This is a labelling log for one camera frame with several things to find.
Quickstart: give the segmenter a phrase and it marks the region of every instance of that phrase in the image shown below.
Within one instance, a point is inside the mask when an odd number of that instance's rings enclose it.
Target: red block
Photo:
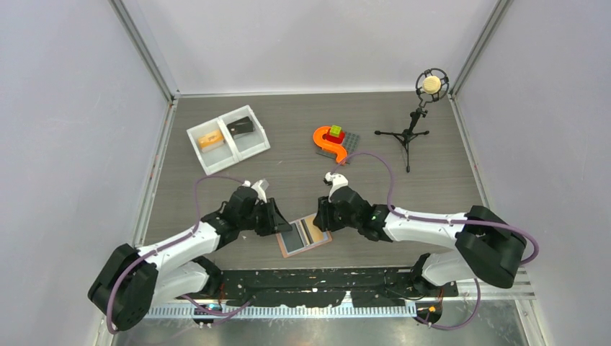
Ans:
[[[326,132],[325,140],[332,143],[342,144],[342,142],[344,141],[344,137],[346,137],[346,133],[344,131],[339,133],[339,137],[333,137],[333,135],[329,132],[331,132],[331,129]]]

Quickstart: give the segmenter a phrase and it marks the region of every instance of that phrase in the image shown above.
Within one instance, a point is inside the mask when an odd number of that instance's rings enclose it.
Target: gray lego baseplate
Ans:
[[[344,131],[344,132],[346,133],[346,137],[344,137],[342,146],[346,149],[346,152],[348,153],[348,155],[350,155],[357,150],[357,146],[359,145],[359,140],[361,139],[361,136],[357,135],[356,133],[350,133],[347,131]],[[328,151],[324,151],[320,147],[316,147],[316,153],[318,155],[330,157],[331,159],[335,160],[336,154],[329,153]],[[351,161],[352,161],[352,158],[346,160],[346,163],[349,164]]]

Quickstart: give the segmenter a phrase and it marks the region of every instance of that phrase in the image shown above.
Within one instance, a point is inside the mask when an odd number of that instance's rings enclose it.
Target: metal frame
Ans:
[[[157,191],[159,177],[161,176],[161,168],[164,165],[164,159],[166,157],[171,128],[174,124],[174,116],[176,115],[178,101],[179,100],[176,99],[172,102],[166,114],[164,126],[159,133],[159,138],[157,140],[157,151],[155,153],[155,159],[153,160],[153,166],[151,167],[151,175],[148,178],[148,182],[144,190],[144,196],[140,206],[140,215],[138,216],[138,221],[135,225],[133,244],[136,247],[144,244],[144,237],[146,236],[148,222],[151,218],[153,201],[155,200],[155,191]]]
[[[490,17],[486,21],[486,24],[483,26],[482,32],[479,35],[476,44],[471,49],[469,56],[467,57],[467,61],[460,69],[458,76],[455,78],[454,83],[452,84],[452,88],[450,89],[450,96],[456,98],[458,96],[458,92],[460,91],[461,86],[465,83],[465,80],[469,76],[473,65],[479,58],[482,50],[486,47],[486,44],[490,40],[492,34],[496,30],[496,27],[499,25],[505,11],[509,8],[509,5],[513,2],[513,0],[498,0],[492,13],[490,13]]]
[[[456,119],[456,124],[458,125],[458,132],[460,132],[460,138],[463,140],[463,145],[465,146],[465,151],[467,152],[467,158],[469,159],[469,164],[471,166],[471,171],[473,172],[473,178],[476,181],[481,202],[483,203],[483,206],[492,209],[490,206],[488,194],[486,193],[486,188],[479,174],[478,160],[475,153],[473,152],[469,132],[465,126],[465,120],[463,118],[462,112],[460,111],[458,100],[453,95],[449,95],[448,99],[450,100],[452,111],[454,112],[454,118]]]
[[[159,176],[161,174],[161,168],[164,163],[164,157],[166,153],[167,143],[169,140],[169,134],[171,131],[171,127],[174,122],[174,116],[176,113],[176,108],[178,104],[178,98],[182,97],[179,92],[172,93],[170,88],[168,88],[168,84],[164,80],[159,68],[155,64],[153,56],[151,55],[150,50],[146,47],[144,39],[140,35],[138,29],[136,28],[134,21],[131,16],[128,14],[125,5],[122,0],[109,0],[112,7],[117,12],[118,17],[120,18],[122,24],[124,25],[126,31],[131,37],[136,49],[139,54],[143,58],[143,62],[146,64],[147,69],[151,72],[151,75],[155,79],[158,84],[161,92],[169,101],[172,101],[171,107],[168,109],[168,113],[166,115],[166,120],[164,123],[164,127],[160,133],[156,156],[153,162],[153,167],[151,170],[151,176],[146,185],[146,190],[144,192],[144,196],[141,203],[141,211],[138,217],[138,222],[135,227],[135,235],[134,235],[134,244],[141,245],[143,243],[144,237],[146,235],[146,229],[148,227],[148,221],[151,215],[151,209],[153,206],[153,201],[155,197],[155,191],[157,188],[157,184],[159,183]],[[457,78],[455,79],[455,83],[452,85],[452,88],[449,91],[449,99],[450,104],[452,105],[452,111],[455,114],[455,118],[459,127],[460,135],[463,140],[463,144],[465,146],[465,150],[467,151],[468,159],[471,164],[471,168],[473,170],[473,176],[475,177],[476,184],[478,186],[478,191],[480,193],[481,199],[485,206],[490,206],[490,200],[486,194],[486,188],[482,183],[481,176],[477,169],[477,158],[473,153],[472,145],[470,144],[470,137],[468,135],[468,131],[465,127],[463,115],[460,111],[460,105],[458,104],[458,93],[460,91],[461,86],[465,83],[471,69],[473,68],[475,62],[480,56],[481,52],[485,48],[487,42],[490,40],[493,35],[495,29],[500,23],[504,13],[506,12],[509,5],[512,3],[512,0],[498,0],[494,10],[492,11],[490,17],[488,18],[482,33],[480,34],[476,44],[473,46],[465,64],[460,70]],[[254,95],[260,93],[248,93],[248,95]],[[274,93],[274,94],[294,94],[294,93]],[[223,95],[188,95],[187,97],[217,97],[217,96],[236,96],[235,94],[223,94]],[[460,300],[472,300],[476,297],[475,285],[466,280],[464,282],[459,282],[458,287],[460,292],[462,293],[461,297],[456,299]],[[482,299],[483,300],[513,300],[516,303],[516,307],[518,309],[520,319],[522,321],[522,325],[524,327],[525,333],[527,334],[528,342],[531,345],[550,345],[550,340],[545,337],[543,333],[543,329],[541,328],[541,321],[537,316],[536,311],[538,310],[538,302],[535,300],[534,292],[532,291],[532,287],[530,285],[530,280],[528,279],[527,273],[524,269],[520,269],[517,276],[516,285],[511,290],[501,290],[489,285],[482,285]],[[108,346],[112,344],[112,335],[110,335],[105,326],[104,319],[102,319],[98,331],[97,337],[94,341],[94,345],[96,346]]]
[[[498,289],[481,283],[482,290],[482,301],[506,301],[512,302],[515,305],[517,315],[519,316],[519,324],[525,333],[528,345],[540,346],[540,345],[552,345],[548,339],[545,338],[541,332],[540,325],[537,319],[537,301],[535,300],[534,293],[530,286],[530,279],[528,278],[525,270],[520,268],[516,282],[513,288],[508,290]],[[446,297],[444,301],[454,302],[473,302],[476,300],[476,289],[475,284],[472,280],[461,280],[457,282],[458,290],[460,292],[457,297]],[[418,303],[435,302],[436,298],[424,298]],[[200,304],[217,303],[215,299],[196,299],[196,302]],[[414,302],[406,302],[406,306],[413,306]],[[341,313],[335,316],[336,318],[355,318],[355,317],[375,317],[375,318],[388,318],[398,317],[397,311],[393,309],[375,309],[375,308],[364,308],[364,309],[351,309],[352,297],[349,292],[342,300],[340,306],[346,306],[347,312]],[[153,308],[149,311],[151,315],[147,316],[147,319],[151,320],[174,320],[174,321],[190,321],[191,315],[193,314],[193,306],[191,303],[186,301],[173,301],[171,303],[164,304],[157,308]],[[236,319],[297,319],[297,318],[320,318],[325,313],[324,308],[318,310],[314,309],[301,309],[298,311],[288,311],[286,307],[279,306],[277,308],[254,308],[253,311],[249,311],[244,316],[237,316]]]
[[[217,303],[215,300],[207,300],[206,303]],[[335,307],[312,307],[298,306],[289,308],[286,306],[265,307],[250,306],[248,309],[238,312],[234,319],[350,319],[350,318],[378,318],[378,317],[415,317],[416,303],[404,301],[402,306],[371,306],[355,308],[349,292],[344,299]],[[223,311],[231,312],[238,309],[237,306],[228,306],[221,302]],[[146,319],[188,319],[196,314],[195,306],[188,301],[174,301],[157,306],[148,311]],[[210,316],[211,319],[221,319],[222,316]]]
[[[319,95],[319,94],[367,94],[371,92],[415,92],[416,88],[405,87],[395,89],[367,89],[367,90],[321,90],[310,92],[229,92],[225,94],[181,94],[180,98],[202,99],[208,97],[242,97],[242,96],[285,96],[285,95]]]
[[[132,40],[135,49],[138,51],[138,54],[140,54],[140,57],[146,65],[146,68],[151,73],[153,79],[157,83],[157,86],[161,90],[161,93],[168,100],[168,102],[173,101],[174,94],[168,87],[168,84],[166,83],[164,77],[161,75],[161,72],[159,71],[159,68],[155,63],[155,60],[153,59],[150,50],[148,49],[144,42],[144,39],[142,38],[142,35],[140,35],[138,28],[135,26],[135,23],[132,20],[132,17],[128,13],[127,8],[125,8],[125,4],[122,0],[108,0],[108,2],[110,6],[112,6],[112,8],[115,10],[117,17],[121,21],[121,24],[125,28],[125,31],[127,32],[128,36]]]

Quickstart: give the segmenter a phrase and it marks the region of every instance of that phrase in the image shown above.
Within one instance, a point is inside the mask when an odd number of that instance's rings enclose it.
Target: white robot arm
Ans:
[[[119,246],[89,289],[89,300],[105,312],[119,276],[137,260],[141,262],[120,284],[112,301],[112,322],[118,330],[135,326],[151,306],[186,293],[214,294],[222,283],[221,271],[203,257],[204,254],[236,240],[241,231],[254,230],[260,236],[267,236],[291,230],[274,199],[265,195],[266,188],[265,180],[252,185],[245,182],[228,202],[204,216],[197,229],[193,226],[157,244],[138,249],[128,244]]]
[[[318,199],[314,219],[321,230],[352,227],[372,241],[420,241],[450,249],[442,254],[423,254],[414,265],[414,288],[422,294],[468,278],[480,278],[500,288],[512,287],[526,239],[503,229],[460,222],[504,223],[489,209],[473,206],[469,213],[431,214],[394,208],[392,213],[387,205],[370,205],[363,200],[341,174],[327,173],[324,181],[331,185],[331,191]],[[419,221],[427,219],[447,222]]]

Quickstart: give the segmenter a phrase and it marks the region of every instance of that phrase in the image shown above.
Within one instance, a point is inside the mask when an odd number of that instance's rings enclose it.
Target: orange curved block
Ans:
[[[314,139],[314,143],[320,146],[324,151],[336,154],[335,162],[339,163],[348,156],[348,152],[342,145],[324,139],[324,135],[329,132],[330,128],[331,126],[322,126],[316,129],[312,138]]]

